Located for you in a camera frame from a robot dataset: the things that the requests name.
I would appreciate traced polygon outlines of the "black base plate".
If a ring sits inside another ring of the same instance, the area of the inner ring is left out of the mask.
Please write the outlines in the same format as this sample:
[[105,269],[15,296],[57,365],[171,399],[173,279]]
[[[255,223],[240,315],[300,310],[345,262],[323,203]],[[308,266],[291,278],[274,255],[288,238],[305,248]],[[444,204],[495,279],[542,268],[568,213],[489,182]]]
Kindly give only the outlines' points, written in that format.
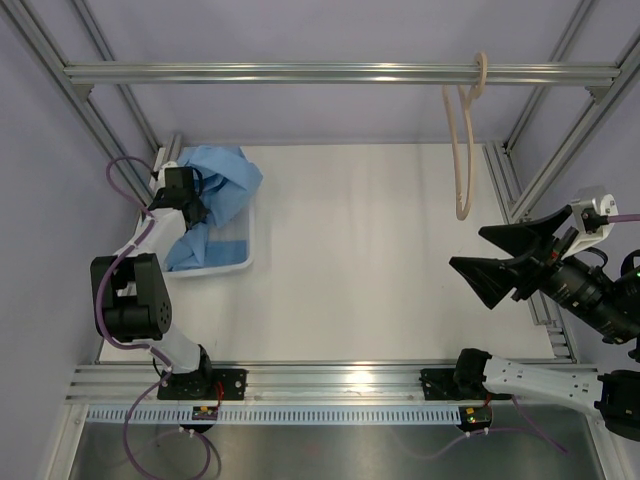
[[247,371],[213,369],[209,374],[191,372],[172,375],[158,388],[159,400],[242,401],[245,398]]
[[425,400],[461,401],[470,399],[454,381],[453,368],[425,368],[420,371],[419,381]]

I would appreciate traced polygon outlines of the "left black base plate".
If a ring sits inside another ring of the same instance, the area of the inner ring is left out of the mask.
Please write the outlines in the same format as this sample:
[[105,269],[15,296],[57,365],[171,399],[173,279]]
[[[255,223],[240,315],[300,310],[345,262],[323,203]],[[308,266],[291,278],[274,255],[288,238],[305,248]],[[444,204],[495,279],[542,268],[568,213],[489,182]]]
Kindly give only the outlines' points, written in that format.
[[191,372],[172,375],[158,388],[159,400],[242,401],[245,398],[247,371],[213,369],[209,374]]

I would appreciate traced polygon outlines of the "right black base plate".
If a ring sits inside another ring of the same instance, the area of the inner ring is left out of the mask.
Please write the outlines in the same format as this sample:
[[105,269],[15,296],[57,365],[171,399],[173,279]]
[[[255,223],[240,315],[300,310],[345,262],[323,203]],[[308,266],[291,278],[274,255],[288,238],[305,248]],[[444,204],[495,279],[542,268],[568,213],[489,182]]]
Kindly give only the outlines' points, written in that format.
[[420,371],[419,381],[425,400],[461,401],[470,399],[454,381],[453,368],[425,368]]

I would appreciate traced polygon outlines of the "aluminium front rail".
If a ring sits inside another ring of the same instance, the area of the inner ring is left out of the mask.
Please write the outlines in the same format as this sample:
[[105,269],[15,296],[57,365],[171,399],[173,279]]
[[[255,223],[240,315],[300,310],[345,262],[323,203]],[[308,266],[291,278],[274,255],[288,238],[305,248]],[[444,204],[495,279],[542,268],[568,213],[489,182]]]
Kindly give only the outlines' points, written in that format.
[[[65,395],[68,404],[130,406],[136,400],[175,405],[377,405],[418,404],[425,400],[419,381],[425,368],[455,368],[452,365],[415,364],[236,364],[214,363],[193,372],[209,374],[213,369],[247,371],[242,401],[159,400],[158,388],[172,375],[184,374],[168,367],[143,364],[80,365],[75,369]],[[485,396],[460,388],[470,402]]]

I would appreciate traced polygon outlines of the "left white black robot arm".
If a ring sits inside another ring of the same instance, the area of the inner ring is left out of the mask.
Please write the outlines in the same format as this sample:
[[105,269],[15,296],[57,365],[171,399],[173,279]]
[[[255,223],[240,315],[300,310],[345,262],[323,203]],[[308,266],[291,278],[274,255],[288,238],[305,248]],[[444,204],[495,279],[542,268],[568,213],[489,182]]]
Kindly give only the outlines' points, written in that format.
[[209,239],[232,188],[201,167],[172,167],[141,231],[91,266],[98,331],[145,351],[195,399],[213,362],[319,366],[442,363],[466,347],[520,360],[552,356],[548,333],[518,306],[487,310],[449,266],[470,235],[438,231],[421,210],[357,212],[334,184],[269,194],[254,240]]

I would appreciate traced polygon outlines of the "aluminium top crossbar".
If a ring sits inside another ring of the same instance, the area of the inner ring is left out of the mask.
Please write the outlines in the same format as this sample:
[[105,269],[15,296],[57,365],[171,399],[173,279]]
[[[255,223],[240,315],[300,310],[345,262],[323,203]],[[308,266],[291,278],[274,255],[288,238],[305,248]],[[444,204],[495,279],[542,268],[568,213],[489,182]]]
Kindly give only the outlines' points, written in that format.
[[68,65],[74,84],[406,84],[610,86],[613,64],[129,63]]

